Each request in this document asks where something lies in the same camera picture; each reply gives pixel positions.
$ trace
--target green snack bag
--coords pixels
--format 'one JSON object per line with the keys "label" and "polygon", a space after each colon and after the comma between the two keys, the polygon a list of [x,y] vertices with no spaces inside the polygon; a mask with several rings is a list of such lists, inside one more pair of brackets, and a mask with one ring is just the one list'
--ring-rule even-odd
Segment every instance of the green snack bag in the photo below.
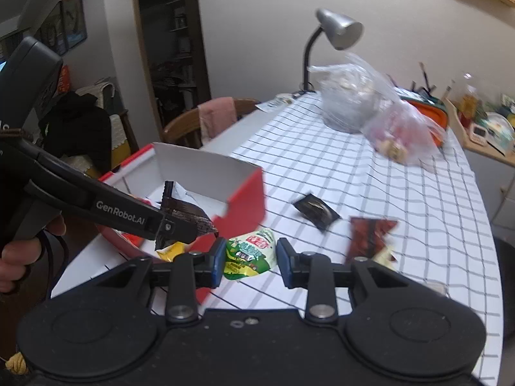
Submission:
{"label": "green snack bag", "polygon": [[257,276],[277,265],[276,239],[268,228],[231,238],[226,251],[223,274],[229,280]]}

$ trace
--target finger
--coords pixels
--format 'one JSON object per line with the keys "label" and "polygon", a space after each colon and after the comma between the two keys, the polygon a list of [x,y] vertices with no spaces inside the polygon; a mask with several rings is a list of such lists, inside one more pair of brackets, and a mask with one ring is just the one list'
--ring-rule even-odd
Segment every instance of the finger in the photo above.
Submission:
{"label": "finger", "polygon": [[14,288],[11,281],[0,281],[0,293],[9,293]]}
{"label": "finger", "polygon": [[51,234],[63,236],[66,233],[66,225],[64,223],[63,216],[59,215],[56,217],[56,219],[46,225],[46,228]]}
{"label": "finger", "polygon": [[37,238],[29,241],[12,241],[2,251],[2,261],[11,265],[29,265],[41,255],[41,244]]}
{"label": "finger", "polygon": [[0,260],[0,281],[20,280],[25,274],[24,265],[6,264]]}

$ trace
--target black snack packet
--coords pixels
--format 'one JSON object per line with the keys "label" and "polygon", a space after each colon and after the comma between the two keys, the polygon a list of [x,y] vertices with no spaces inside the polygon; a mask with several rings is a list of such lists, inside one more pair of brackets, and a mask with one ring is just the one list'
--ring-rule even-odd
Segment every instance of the black snack packet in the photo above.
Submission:
{"label": "black snack packet", "polygon": [[[200,207],[172,197],[173,184],[174,181],[166,181],[164,184],[163,198],[161,199],[161,210],[176,219],[194,224],[197,228],[197,237],[206,234],[214,234],[218,237],[218,230],[215,228],[211,219],[209,219],[209,216],[206,215]],[[174,244],[176,241],[180,240],[163,239],[158,236],[155,242],[155,249],[162,250],[163,248]]]}
{"label": "black snack packet", "polygon": [[326,231],[335,220],[341,218],[322,199],[311,193],[294,202],[293,206],[321,231]]}

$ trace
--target cabinet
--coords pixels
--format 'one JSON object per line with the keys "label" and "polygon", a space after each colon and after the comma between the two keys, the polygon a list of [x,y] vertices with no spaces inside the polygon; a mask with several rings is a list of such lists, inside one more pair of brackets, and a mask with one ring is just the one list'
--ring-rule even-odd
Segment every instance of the cabinet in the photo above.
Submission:
{"label": "cabinet", "polygon": [[138,0],[139,31],[162,129],[211,98],[198,0]]}
{"label": "cabinet", "polygon": [[465,152],[475,173],[477,187],[485,204],[494,236],[515,245],[515,155],[502,155],[490,145],[470,141],[455,106],[445,100],[449,127]]}

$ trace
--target wooden chair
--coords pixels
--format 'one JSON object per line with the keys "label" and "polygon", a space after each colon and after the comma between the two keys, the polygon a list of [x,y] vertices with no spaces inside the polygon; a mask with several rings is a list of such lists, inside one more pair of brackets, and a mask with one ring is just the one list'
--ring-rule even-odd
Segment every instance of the wooden chair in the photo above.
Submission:
{"label": "wooden chair", "polygon": [[[234,99],[238,120],[256,110],[257,103],[259,101],[254,99]],[[202,138],[200,137],[198,108],[183,113],[168,123],[164,128],[163,136],[166,143],[188,148],[201,148]]]}

